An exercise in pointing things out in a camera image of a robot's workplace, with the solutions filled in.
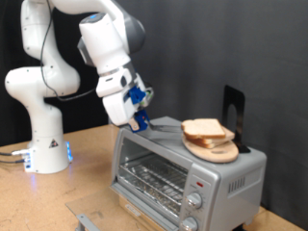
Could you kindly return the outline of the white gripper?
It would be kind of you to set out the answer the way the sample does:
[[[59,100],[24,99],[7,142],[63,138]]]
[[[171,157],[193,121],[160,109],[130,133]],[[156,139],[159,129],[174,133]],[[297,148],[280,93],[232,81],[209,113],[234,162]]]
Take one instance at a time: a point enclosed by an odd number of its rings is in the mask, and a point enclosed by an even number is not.
[[[144,111],[153,96],[154,89],[146,86],[139,74],[133,77],[130,71],[118,71],[101,78],[103,106],[116,126],[129,124],[133,131],[139,131],[142,122],[137,113]]]

